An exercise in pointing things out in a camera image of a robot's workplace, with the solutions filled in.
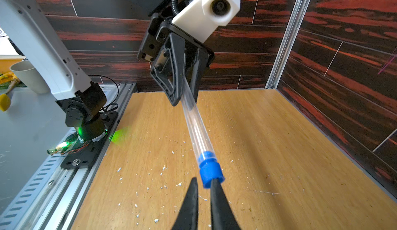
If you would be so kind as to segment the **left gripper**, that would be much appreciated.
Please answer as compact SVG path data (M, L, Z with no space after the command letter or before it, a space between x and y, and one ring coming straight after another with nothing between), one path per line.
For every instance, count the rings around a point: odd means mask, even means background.
M182 97L185 75L185 39L175 34L176 31L174 24L154 13L137 54L139 60L154 61L151 76L174 107ZM193 97L197 98L201 79L215 59L215 53L203 44L188 42L186 55L187 82Z

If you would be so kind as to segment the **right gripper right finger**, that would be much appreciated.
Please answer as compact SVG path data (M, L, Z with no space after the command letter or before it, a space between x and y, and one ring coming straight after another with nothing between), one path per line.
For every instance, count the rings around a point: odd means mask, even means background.
M211 181L210 209L212 230L240 230L219 179Z

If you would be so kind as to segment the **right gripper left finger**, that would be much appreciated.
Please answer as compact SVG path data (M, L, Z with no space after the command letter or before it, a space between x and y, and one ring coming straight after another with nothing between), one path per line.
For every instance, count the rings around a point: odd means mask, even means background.
M199 216L198 197L197 178L193 177L172 230L197 230Z

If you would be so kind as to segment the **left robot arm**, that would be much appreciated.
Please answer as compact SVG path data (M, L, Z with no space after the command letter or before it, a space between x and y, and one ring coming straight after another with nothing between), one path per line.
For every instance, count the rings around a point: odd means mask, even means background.
M85 141L102 135L106 129L100 116L106 102L104 92L81 70L36 0L1 0L1 27L49 86L66 114L66 125ZM152 63L153 79L170 103L177 105L184 84L197 97L200 80L215 54L154 14L137 57Z

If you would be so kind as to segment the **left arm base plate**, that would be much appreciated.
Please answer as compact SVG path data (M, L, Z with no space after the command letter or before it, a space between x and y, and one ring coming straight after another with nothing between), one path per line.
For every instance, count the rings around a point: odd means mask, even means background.
M70 134L55 148L47 150L47 154L54 158L63 158L61 168L74 170L91 168L104 148L106 140L111 136L111 130L118 118L118 112L100 113L104 122L105 131L93 140L83 140L77 132Z

